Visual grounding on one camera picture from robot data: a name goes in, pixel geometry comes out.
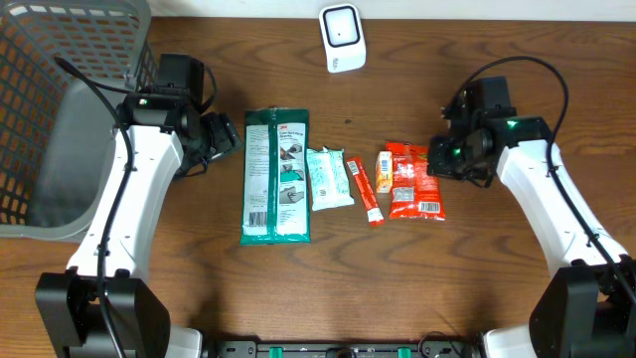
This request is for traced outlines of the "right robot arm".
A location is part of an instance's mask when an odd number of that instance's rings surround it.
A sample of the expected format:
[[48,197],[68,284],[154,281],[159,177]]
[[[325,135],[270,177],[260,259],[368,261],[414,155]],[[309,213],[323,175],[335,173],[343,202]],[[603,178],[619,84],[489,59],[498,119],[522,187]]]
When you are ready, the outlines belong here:
[[443,109],[427,172],[510,190],[538,239],[551,281],[519,326],[482,334],[482,357],[632,357],[635,262],[595,218],[539,116],[519,116],[503,77],[469,82]]

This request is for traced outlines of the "light green wipes pack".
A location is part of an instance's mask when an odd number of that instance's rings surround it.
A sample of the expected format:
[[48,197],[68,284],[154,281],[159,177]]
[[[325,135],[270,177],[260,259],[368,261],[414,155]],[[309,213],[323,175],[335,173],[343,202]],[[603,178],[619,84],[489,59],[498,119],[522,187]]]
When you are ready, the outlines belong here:
[[351,206],[349,178],[344,166],[344,150],[323,147],[307,149],[307,166],[312,192],[313,211]]

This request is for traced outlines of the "green and white package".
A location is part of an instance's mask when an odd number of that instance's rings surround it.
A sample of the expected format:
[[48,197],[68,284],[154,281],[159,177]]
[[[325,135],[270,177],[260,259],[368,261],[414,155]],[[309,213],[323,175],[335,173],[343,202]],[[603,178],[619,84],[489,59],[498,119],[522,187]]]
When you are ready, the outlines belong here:
[[307,108],[245,113],[243,246],[310,242]]

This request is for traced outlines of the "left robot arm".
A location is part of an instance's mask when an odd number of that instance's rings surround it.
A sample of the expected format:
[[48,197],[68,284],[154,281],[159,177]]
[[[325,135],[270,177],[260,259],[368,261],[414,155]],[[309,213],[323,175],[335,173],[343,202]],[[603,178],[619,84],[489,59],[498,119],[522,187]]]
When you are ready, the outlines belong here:
[[154,233],[168,187],[207,172],[241,149],[225,113],[204,95],[212,70],[187,55],[164,54],[158,77],[128,90],[119,105],[106,85],[61,57],[114,121],[115,151],[95,215],[62,273],[44,272],[35,301],[59,357],[209,357],[204,335],[175,326],[148,285]]

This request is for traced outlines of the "red and white snack packet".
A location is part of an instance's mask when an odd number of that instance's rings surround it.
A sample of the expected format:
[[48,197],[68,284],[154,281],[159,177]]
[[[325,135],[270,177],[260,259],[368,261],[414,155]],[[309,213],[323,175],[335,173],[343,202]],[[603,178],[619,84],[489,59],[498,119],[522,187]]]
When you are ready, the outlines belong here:
[[361,158],[357,156],[351,157],[346,160],[346,163],[359,189],[369,224],[372,227],[382,225],[385,219]]

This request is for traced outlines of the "red snack bag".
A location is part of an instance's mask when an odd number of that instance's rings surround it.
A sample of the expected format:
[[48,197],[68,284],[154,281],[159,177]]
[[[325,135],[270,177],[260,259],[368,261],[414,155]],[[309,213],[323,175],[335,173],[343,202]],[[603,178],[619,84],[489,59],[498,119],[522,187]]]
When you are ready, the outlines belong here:
[[427,174],[428,147],[388,142],[386,149],[393,161],[390,218],[444,221],[438,179]]

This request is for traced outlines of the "orange and white snack packet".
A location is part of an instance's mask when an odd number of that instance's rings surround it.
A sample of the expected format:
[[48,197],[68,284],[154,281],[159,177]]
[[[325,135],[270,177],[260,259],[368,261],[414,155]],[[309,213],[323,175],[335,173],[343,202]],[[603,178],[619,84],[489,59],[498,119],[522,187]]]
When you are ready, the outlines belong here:
[[393,154],[380,151],[376,163],[376,192],[388,194],[393,187]]

